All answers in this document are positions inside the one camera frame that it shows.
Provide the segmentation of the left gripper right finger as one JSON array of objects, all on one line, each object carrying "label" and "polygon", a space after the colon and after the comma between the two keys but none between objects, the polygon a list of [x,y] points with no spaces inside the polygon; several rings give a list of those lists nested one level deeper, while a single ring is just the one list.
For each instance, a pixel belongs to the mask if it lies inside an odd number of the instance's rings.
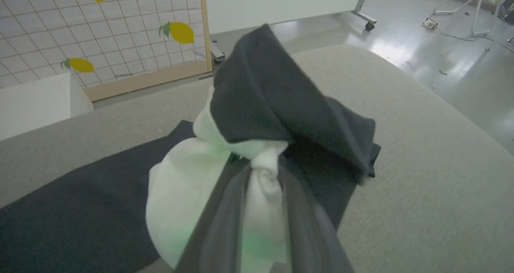
[{"label": "left gripper right finger", "polygon": [[290,273],[353,273],[354,268],[325,209],[304,182],[301,170],[279,161],[284,195]]}]

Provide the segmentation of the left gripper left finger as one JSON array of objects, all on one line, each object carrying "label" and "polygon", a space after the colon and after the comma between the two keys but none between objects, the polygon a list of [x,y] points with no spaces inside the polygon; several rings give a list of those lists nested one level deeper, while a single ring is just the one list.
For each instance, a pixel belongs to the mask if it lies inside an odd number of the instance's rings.
[{"label": "left gripper left finger", "polygon": [[250,167],[228,160],[175,266],[177,273],[239,273]]}]

